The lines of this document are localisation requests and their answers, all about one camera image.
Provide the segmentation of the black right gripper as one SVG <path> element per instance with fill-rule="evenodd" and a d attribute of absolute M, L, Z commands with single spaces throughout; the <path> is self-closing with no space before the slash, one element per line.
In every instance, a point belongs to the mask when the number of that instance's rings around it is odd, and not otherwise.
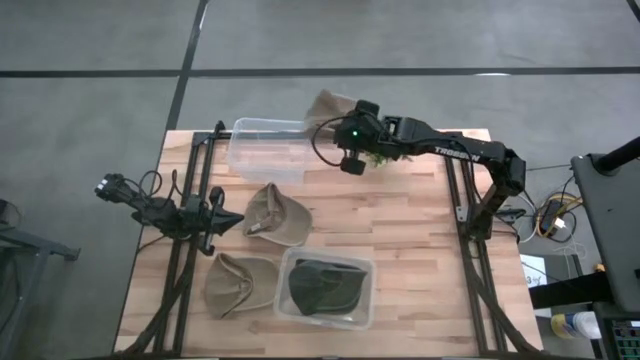
<path fill-rule="evenodd" d="M 339 163 L 341 171 L 351 175 L 362 175 L 366 163 L 359 159 L 362 152 L 374 152 L 384 128 L 378 119 L 379 106 L 358 100 L 335 129 L 333 143 L 344 151 Z"/>

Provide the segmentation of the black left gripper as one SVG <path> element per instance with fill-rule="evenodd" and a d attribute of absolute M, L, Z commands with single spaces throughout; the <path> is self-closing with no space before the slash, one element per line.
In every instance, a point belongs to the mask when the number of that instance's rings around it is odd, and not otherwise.
<path fill-rule="evenodd" d="M 212 205 L 199 195 L 188 195 L 180 209 L 182 231 L 186 235 L 197 237 L 197 248 L 203 254 L 214 253 L 214 246 L 211 244 L 214 216 L 216 232 L 227 232 L 244 219 L 243 214 L 223 208 L 216 210 L 218 206 L 224 204 L 225 200 L 225 193 L 221 187 L 213 187 L 209 199 L 214 201 Z"/>

